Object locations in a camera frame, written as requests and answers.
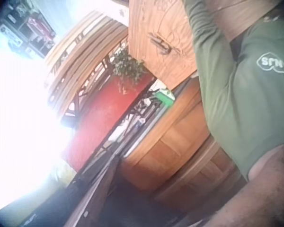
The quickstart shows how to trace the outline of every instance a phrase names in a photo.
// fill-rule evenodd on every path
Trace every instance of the red panel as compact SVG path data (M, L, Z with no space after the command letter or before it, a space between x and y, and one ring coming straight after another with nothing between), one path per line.
M117 77L100 90L63 155L75 171L78 172L83 167L96 147L152 79L152 75L144 75L139 85L128 90L126 95L119 92Z

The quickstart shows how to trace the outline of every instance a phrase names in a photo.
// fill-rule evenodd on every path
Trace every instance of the green leaves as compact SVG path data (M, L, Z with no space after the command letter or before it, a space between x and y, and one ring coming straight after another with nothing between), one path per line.
M122 91L126 91L126 81L131 81L132 85L137 85L144 73L143 62L137 61L129 55L128 47L114 54L112 65L113 72L121 79L119 86L121 86L120 90Z

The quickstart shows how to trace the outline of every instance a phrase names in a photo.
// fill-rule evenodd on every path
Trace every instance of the green object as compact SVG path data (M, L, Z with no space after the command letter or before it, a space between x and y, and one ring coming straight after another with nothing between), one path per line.
M156 93L156 98L159 99L166 106L171 107L175 102L175 96L168 89L160 89Z
M238 62L206 11L186 0L208 128L247 178L253 164L284 144L284 19L246 31Z

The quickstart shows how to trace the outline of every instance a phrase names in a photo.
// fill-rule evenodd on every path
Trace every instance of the wooden railing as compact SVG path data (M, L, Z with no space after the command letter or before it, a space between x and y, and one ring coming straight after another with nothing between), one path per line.
M64 124L73 126L108 81L112 56L127 45L127 34L126 26L93 11L47 55L48 104Z

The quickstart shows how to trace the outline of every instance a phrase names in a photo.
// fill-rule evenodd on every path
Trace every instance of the logo on shirt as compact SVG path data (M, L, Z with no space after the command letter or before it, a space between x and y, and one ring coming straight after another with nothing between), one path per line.
M263 54L258 60L257 65L264 71L275 71L284 73L284 62L274 53Z

